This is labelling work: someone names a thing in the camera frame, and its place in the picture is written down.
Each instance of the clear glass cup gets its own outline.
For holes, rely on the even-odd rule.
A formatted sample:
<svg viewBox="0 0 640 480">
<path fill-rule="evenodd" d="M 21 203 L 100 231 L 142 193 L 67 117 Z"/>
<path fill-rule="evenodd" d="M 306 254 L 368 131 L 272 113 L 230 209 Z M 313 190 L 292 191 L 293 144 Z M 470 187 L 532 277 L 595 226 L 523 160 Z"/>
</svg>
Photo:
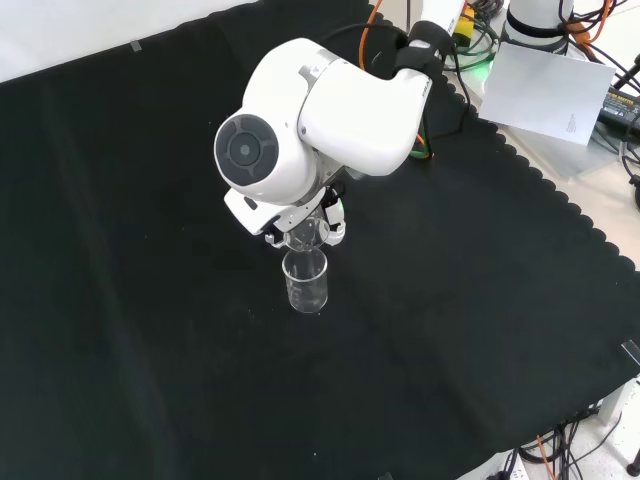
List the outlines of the clear glass cup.
<svg viewBox="0 0 640 480">
<path fill-rule="evenodd" d="M 300 225 L 284 234 L 284 242 L 297 252 L 320 247 L 329 238 L 329 224 L 321 208 L 314 210 Z"/>
<path fill-rule="evenodd" d="M 302 313 L 317 313 L 327 303 L 327 257 L 319 248 L 289 250 L 282 260 L 291 306 Z"/>
</svg>

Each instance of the orange cable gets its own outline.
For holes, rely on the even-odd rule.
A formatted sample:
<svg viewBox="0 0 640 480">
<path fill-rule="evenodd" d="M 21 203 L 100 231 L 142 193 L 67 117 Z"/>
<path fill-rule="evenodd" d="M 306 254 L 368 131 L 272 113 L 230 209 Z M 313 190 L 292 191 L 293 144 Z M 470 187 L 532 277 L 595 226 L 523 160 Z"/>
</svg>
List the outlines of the orange cable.
<svg viewBox="0 0 640 480">
<path fill-rule="evenodd" d="M 551 480 L 556 480 L 556 476 L 551 471 L 551 467 L 549 466 L 549 462 L 547 461 L 547 456 L 544 453 L 544 448 L 542 447 L 542 440 L 540 440 L 540 435 L 536 435 L 538 439 L 538 447 L 540 448 L 540 453 L 542 454 L 542 460 L 544 460 L 544 464 L 547 466 L 547 472 L 551 476 Z"/>
<path fill-rule="evenodd" d="M 587 43 L 587 44 L 593 43 L 598 39 L 598 37 L 600 36 L 600 33 L 602 33 L 602 29 L 604 28 L 604 24 L 607 21 L 607 17 L 609 16 L 610 9 L 611 9 L 611 0 L 604 0 L 604 13 L 602 14 L 602 21 L 600 22 L 600 26 L 598 27 L 598 31 L 596 32 L 595 37 L 587 40 L 585 43 Z"/>
<path fill-rule="evenodd" d="M 371 12 L 371 15 L 369 15 L 369 19 L 367 20 L 367 23 L 373 23 L 381 4 L 382 4 L 382 0 L 378 0 L 378 2 L 376 3 L 376 6 L 373 8 L 373 11 Z M 364 31 L 362 32 L 362 37 L 360 37 L 360 47 L 358 48 L 358 62 L 360 63 L 360 68 L 362 70 L 365 69 L 364 68 L 364 45 L 365 43 L 367 43 L 368 36 L 369 36 L 369 29 L 365 28 Z M 417 133 L 416 133 L 416 138 L 422 145 L 425 144 L 424 139 Z"/>
</svg>

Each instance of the power adapter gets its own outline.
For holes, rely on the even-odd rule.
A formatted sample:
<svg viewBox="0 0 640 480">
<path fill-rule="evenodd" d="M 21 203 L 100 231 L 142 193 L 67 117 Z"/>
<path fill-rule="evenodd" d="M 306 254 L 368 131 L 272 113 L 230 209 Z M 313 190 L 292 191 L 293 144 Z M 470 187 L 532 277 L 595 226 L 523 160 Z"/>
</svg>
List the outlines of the power adapter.
<svg viewBox="0 0 640 480">
<path fill-rule="evenodd" d="M 598 121 L 624 133 L 638 112 L 640 112 L 639 99 L 611 87 L 604 98 Z M 638 122 L 631 129 L 631 134 L 640 137 Z"/>
</svg>

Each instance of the black strap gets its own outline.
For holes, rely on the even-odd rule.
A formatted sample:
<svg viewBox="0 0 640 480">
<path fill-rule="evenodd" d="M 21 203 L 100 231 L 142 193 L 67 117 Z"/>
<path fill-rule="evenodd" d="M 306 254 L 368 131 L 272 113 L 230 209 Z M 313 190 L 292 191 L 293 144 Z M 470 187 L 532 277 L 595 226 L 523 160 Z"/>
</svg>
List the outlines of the black strap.
<svg viewBox="0 0 640 480">
<path fill-rule="evenodd" d="M 533 38 L 555 38 L 564 37 L 565 31 L 562 28 L 538 28 L 522 23 L 511 13 L 511 7 L 507 9 L 507 22 L 516 31 Z"/>
<path fill-rule="evenodd" d="M 453 46 L 453 39 L 445 29 L 433 22 L 420 21 L 416 23 L 409 34 L 408 43 L 422 40 L 429 44 L 428 48 L 404 47 L 396 55 L 395 72 L 403 68 L 410 68 L 423 72 L 432 80 L 442 74 L 444 56 Z"/>
<path fill-rule="evenodd" d="M 434 46 L 442 55 L 448 55 L 453 45 L 451 35 L 433 22 L 421 20 L 416 23 L 409 34 L 409 43 L 414 40 L 422 40 L 429 45 Z"/>
<path fill-rule="evenodd" d="M 404 47 L 398 50 L 396 55 L 395 72 L 404 68 L 410 68 L 424 73 L 435 80 L 442 75 L 444 63 L 435 55 L 436 49 L 433 47 Z"/>
</svg>

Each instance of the circular joint cover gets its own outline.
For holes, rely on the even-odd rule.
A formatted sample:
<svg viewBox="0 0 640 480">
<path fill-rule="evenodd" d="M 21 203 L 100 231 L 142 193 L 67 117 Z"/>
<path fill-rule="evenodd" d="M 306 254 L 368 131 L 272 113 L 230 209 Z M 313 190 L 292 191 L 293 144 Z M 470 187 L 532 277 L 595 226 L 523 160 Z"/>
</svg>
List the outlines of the circular joint cover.
<svg viewBox="0 0 640 480">
<path fill-rule="evenodd" d="M 278 139 L 255 115 L 233 117 L 218 133 L 214 146 L 223 175 L 241 187 L 264 180 L 278 161 Z"/>
</svg>

